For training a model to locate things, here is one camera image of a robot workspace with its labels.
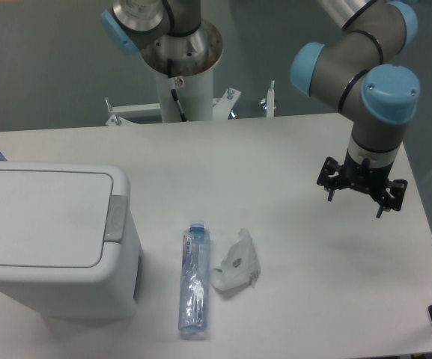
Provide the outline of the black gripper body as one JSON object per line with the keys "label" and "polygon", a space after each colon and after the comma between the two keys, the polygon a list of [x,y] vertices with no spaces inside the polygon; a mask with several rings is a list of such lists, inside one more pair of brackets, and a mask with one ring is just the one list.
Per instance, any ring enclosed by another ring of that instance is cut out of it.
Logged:
{"label": "black gripper body", "polygon": [[392,164],[380,168],[358,163],[349,152],[338,173],[342,188],[349,188],[364,194],[380,194],[387,189]]}

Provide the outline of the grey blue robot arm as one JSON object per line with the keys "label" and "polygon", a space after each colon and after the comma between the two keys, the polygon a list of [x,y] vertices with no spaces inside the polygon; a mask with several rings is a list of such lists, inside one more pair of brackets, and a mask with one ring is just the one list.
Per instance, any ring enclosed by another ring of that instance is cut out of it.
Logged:
{"label": "grey blue robot arm", "polygon": [[[407,181],[389,174],[415,116],[420,83],[411,70],[390,61],[416,36],[417,16],[402,1],[321,6],[343,39],[334,46],[304,45],[290,66],[290,81],[353,127],[344,161],[326,159],[317,184],[329,195],[348,188],[370,196],[381,212],[398,211]],[[155,75],[163,121],[228,118],[230,111],[213,99],[222,35],[203,19],[199,1],[114,1],[100,18],[119,50],[142,56]]]}

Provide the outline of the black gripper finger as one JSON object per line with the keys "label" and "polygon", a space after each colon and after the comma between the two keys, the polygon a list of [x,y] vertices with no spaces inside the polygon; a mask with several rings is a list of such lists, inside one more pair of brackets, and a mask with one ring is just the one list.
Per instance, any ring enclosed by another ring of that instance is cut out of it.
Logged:
{"label": "black gripper finger", "polygon": [[340,165],[334,158],[327,157],[324,160],[316,183],[328,193],[327,200],[329,202],[332,201],[337,190],[345,189],[344,170],[344,166]]}
{"label": "black gripper finger", "polygon": [[381,218],[384,212],[400,212],[406,190],[407,181],[405,179],[388,181],[387,186],[376,196],[376,202],[379,205],[376,218]]}

